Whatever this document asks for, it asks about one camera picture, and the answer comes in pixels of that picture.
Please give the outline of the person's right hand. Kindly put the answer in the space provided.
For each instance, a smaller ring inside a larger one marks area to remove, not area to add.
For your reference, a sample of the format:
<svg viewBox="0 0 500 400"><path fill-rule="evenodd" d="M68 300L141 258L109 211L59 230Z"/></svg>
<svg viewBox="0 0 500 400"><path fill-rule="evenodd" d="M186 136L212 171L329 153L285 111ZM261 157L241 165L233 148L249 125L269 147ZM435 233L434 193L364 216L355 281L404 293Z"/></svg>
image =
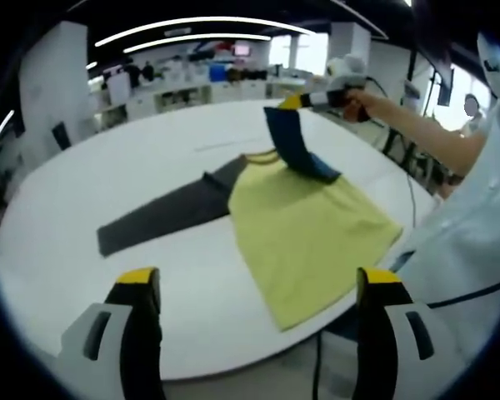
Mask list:
<svg viewBox="0 0 500 400"><path fill-rule="evenodd" d="M378 116L380 97L362 89L350 89L346 94L346 103L342 116L349 123L365 123Z"/></svg>

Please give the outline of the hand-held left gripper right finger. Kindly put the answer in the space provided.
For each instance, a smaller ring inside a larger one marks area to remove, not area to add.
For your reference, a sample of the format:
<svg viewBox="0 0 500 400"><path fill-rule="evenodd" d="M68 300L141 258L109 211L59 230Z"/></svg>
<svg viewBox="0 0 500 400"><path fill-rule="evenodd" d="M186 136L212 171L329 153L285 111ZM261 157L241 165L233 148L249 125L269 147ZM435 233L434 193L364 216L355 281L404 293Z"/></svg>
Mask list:
<svg viewBox="0 0 500 400"><path fill-rule="evenodd" d="M393 272L357 270L357 318L354 399L436 399L463 370L447 325Z"/></svg>

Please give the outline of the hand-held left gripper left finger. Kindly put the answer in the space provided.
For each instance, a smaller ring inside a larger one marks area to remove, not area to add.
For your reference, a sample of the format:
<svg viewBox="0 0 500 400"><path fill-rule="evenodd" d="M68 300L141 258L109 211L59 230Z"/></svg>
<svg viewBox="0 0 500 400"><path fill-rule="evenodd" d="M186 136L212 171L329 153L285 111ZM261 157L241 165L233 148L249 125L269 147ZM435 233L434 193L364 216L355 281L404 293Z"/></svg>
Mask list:
<svg viewBox="0 0 500 400"><path fill-rule="evenodd" d="M164 399L159 270L125 272L62 335L57 376L77 399Z"/></svg>

